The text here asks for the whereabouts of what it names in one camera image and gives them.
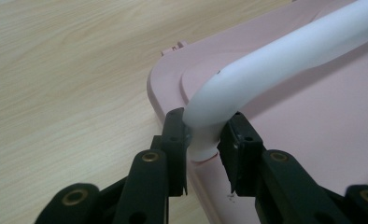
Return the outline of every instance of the pink plastic surface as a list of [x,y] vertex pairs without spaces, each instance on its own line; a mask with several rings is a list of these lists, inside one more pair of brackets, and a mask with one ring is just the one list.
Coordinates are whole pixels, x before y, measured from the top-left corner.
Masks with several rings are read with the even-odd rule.
[[[296,1],[165,54],[148,82],[158,118],[185,107],[228,63],[351,2]],[[321,186],[343,194],[368,182],[368,43],[279,84],[241,112],[267,148],[292,154]],[[219,156],[188,161],[188,174],[211,223],[259,222],[254,200],[230,194]]]

